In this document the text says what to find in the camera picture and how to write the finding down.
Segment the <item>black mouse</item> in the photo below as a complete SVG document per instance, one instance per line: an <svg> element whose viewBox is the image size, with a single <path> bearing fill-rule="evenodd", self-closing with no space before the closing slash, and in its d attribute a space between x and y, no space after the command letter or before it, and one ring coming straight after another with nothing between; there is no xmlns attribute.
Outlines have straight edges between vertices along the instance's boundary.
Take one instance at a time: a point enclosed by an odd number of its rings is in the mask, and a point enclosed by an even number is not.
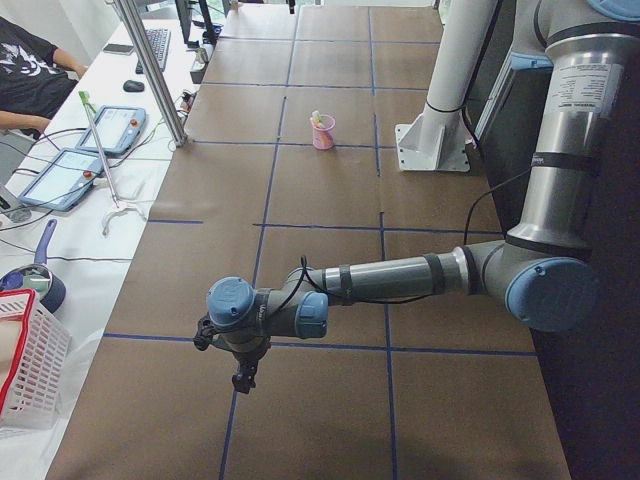
<svg viewBox="0 0 640 480"><path fill-rule="evenodd" d="M144 83L137 80L127 80L122 85L122 89L125 92L144 92Z"/></svg>

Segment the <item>pink cup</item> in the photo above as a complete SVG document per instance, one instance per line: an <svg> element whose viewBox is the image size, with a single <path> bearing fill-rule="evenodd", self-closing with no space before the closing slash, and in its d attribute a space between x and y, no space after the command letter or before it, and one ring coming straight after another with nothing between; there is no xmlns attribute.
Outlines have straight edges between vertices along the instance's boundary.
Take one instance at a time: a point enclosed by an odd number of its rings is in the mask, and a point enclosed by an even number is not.
<svg viewBox="0 0 640 480"><path fill-rule="evenodd" d="M333 128L336 126L336 120L331 115L320 115L324 127L318 127L310 118L311 128L313 130L313 146L318 150L329 150L333 147Z"/></svg>

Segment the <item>keyboard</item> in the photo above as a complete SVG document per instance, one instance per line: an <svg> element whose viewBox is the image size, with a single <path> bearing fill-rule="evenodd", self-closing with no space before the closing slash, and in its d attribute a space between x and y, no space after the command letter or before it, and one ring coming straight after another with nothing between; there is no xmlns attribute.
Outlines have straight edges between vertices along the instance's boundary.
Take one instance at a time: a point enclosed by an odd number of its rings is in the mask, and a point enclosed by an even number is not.
<svg viewBox="0 0 640 480"><path fill-rule="evenodd" d="M169 56L171 30L168 28L148 28L145 32L147 33L153 54L156 60L158 60L160 71L164 72L164 67L167 65L167 57ZM136 65L136 73L142 73L142 63L140 63L140 60L138 60L138 64Z"/></svg>

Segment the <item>pot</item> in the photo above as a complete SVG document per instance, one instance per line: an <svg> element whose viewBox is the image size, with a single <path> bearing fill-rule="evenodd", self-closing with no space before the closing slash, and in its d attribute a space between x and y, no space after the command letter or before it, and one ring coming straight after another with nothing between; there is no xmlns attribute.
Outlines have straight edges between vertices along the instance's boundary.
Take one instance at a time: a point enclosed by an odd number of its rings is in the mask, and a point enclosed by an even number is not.
<svg viewBox="0 0 640 480"><path fill-rule="evenodd" d="M55 312L66 295L67 289L60 278L47 267L47 247L58 221L51 219L38 242L33 263L16 268L0 279L2 290L30 288L36 291L40 303L49 312Z"/></svg>

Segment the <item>smartphone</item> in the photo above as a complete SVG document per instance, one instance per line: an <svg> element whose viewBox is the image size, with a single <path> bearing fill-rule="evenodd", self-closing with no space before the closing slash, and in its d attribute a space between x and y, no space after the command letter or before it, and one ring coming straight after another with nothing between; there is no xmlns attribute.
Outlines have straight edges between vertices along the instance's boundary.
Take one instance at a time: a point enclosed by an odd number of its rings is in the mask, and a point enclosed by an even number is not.
<svg viewBox="0 0 640 480"><path fill-rule="evenodd" d="M130 55L133 52L133 45L120 45L118 43L107 43L103 48L103 52L116 53L118 55Z"/></svg>

